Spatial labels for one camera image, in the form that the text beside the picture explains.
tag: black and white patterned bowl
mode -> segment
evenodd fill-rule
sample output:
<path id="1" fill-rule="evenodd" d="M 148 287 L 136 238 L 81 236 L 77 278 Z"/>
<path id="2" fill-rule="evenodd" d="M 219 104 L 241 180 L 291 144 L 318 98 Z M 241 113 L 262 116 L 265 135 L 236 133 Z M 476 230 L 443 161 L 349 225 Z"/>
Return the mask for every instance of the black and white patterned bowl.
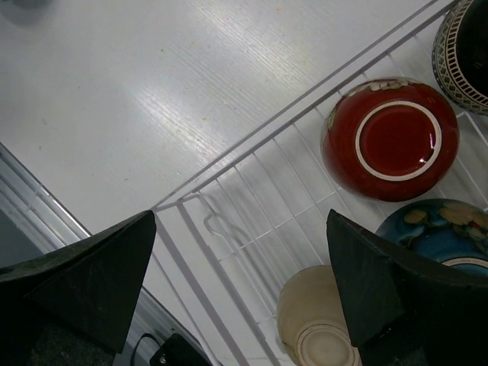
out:
<path id="1" fill-rule="evenodd" d="M 488 115 L 488 0 L 460 0 L 432 51 L 435 79 L 456 104 Z"/>

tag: beige ceramic bowl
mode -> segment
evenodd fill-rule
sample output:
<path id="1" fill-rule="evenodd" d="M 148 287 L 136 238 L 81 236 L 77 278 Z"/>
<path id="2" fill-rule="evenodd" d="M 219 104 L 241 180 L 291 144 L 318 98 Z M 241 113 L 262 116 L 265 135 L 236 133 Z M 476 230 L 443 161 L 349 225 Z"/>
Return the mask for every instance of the beige ceramic bowl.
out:
<path id="1" fill-rule="evenodd" d="M 305 269 L 283 287 L 277 309 L 278 335 L 299 366 L 357 366 L 332 267 Z"/>

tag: bowl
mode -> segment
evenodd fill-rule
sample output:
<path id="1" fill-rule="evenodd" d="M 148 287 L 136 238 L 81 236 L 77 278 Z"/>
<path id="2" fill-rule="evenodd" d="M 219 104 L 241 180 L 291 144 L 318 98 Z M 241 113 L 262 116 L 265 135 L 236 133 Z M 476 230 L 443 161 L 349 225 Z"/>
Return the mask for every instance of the bowl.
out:
<path id="1" fill-rule="evenodd" d="M 488 2 L 461 0 L 445 17 L 432 51 L 442 91 L 469 111 L 488 115 Z"/>
<path id="2" fill-rule="evenodd" d="M 278 336 L 299 366 L 358 366 L 332 267 L 307 268 L 283 287 L 277 308 Z"/>
<path id="3" fill-rule="evenodd" d="M 407 201 L 449 170 L 459 131 L 440 93 L 396 78 L 366 82 L 344 95 L 321 140 L 326 167 L 343 188 L 382 201 Z"/>
<path id="4" fill-rule="evenodd" d="M 407 204 L 376 234 L 443 265 L 488 276 L 488 215 L 470 204 L 441 198 Z"/>

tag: white wire rack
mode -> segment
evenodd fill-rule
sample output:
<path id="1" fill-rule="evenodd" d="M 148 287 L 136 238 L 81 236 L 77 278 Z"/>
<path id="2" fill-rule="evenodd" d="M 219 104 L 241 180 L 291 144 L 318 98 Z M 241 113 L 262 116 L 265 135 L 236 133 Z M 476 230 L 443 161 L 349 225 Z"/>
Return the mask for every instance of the white wire rack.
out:
<path id="1" fill-rule="evenodd" d="M 278 295 L 299 270 L 329 264 L 329 210 L 376 230 L 406 204 L 342 190 L 323 167 L 320 131 L 342 93 L 366 80 L 401 75 L 438 89 L 432 44 L 450 6 L 451 0 L 428 3 L 154 207 L 156 259 L 162 271 L 168 258 L 174 261 L 176 277 L 187 281 L 210 319 L 204 322 L 202 313 L 188 310 L 194 304 L 180 299 L 213 364 L 292 365 L 276 336 Z M 449 197 L 486 210 L 488 120 L 453 108 L 461 130 L 458 156 L 418 199 Z"/>

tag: white rim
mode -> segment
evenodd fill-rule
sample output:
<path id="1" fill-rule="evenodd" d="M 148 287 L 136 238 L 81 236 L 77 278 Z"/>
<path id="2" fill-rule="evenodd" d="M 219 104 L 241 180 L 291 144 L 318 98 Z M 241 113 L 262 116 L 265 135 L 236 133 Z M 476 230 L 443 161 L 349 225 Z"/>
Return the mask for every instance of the white rim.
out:
<path id="1" fill-rule="evenodd" d="M 388 107 L 393 107 L 395 105 L 406 105 L 407 107 L 415 108 L 416 110 L 421 111 L 430 120 L 432 126 L 434 127 L 434 131 L 435 131 L 434 153 L 432 154 L 430 159 L 420 169 L 417 169 L 414 172 L 411 172 L 411 173 L 405 174 L 405 175 L 386 175 L 386 174 L 380 173 L 379 171 L 373 169 L 372 167 L 369 166 L 369 164 L 366 163 L 366 160 L 364 160 L 363 154 L 361 152 L 361 147 L 360 147 L 361 133 L 364 129 L 364 126 L 366 126 L 366 123 L 371 119 L 371 117 L 373 117 L 379 111 L 382 111 L 383 109 L 388 108 Z M 383 179 L 385 181 L 408 181 L 409 179 L 418 177 L 422 173 L 426 172 L 432 166 L 432 164 L 434 164 L 434 161 L 437 159 L 437 157 L 441 151 L 441 145 L 442 145 L 441 126 L 439 125 L 437 118 L 435 118 L 435 115 L 431 111 L 429 111 L 427 108 L 423 107 L 422 105 L 417 104 L 417 103 L 413 103 L 411 101 L 391 101 L 389 103 L 385 103 L 379 107 L 376 107 L 374 110 L 372 110 L 364 118 L 364 120 L 359 125 L 358 132 L 356 133 L 356 139 L 355 139 L 356 155 L 358 156 L 358 159 L 359 159 L 359 162 L 361 163 L 361 165 L 369 173 L 371 173 L 375 177 Z"/>
<path id="2" fill-rule="evenodd" d="M 442 262 L 443 265 L 452 267 L 453 265 L 479 265 L 480 267 L 488 268 L 488 262 L 479 258 L 454 258 Z"/>
<path id="3" fill-rule="evenodd" d="M 303 364 L 303 366 L 307 366 L 307 361 L 306 361 L 306 354 L 307 352 L 303 352 L 303 342 L 305 341 L 305 338 L 312 332 L 315 332 L 316 330 L 322 330 L 324 332 L 329 332 L 337 337 L 339 337 L 345 344 L 346 349 L 347 349 L 347 358 L 350 360 L 349 363 L 344 364 L 344 366 L 359 366 L 359 350 L 356 347 L 353 347 L 351 345 L 351 340 L 349 339 L 347 333 L 345 333 L 342 329 L 336 327 L 336 326 L 331 326 L 329 324 L 316 324 L 314 326 L 311 326 L 310 328 L 305 329 L 300 336 L 298 337 L 297 340 L 297 356 L 299 361 Z"/>

